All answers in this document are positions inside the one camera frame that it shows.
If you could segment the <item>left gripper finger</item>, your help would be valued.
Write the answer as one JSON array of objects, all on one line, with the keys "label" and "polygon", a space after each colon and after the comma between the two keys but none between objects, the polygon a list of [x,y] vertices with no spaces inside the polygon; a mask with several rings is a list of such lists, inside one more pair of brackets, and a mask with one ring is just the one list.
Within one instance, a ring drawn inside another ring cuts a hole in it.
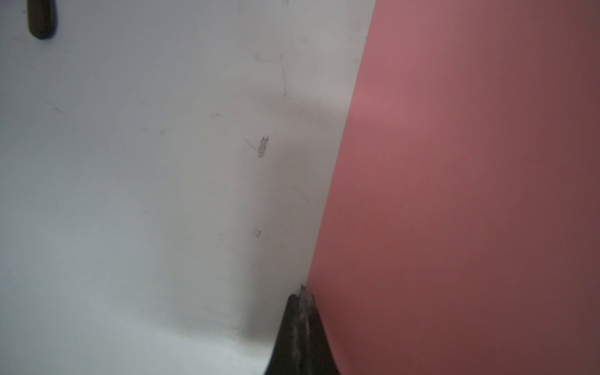
[{"label": "left gripper finger", "polygon": [[339,375],[317,303],[306,286],[287,299],[265,375]]}]

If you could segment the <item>pink paper sheet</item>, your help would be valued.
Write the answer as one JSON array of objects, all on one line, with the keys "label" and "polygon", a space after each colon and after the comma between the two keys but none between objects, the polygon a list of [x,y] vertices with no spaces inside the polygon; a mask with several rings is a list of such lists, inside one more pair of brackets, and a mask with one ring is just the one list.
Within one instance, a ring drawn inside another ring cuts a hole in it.
[{"label": "pink paper sheet", "polygon": [[308,286],[343,374],[597,374],[598,2],[377,2]]}]

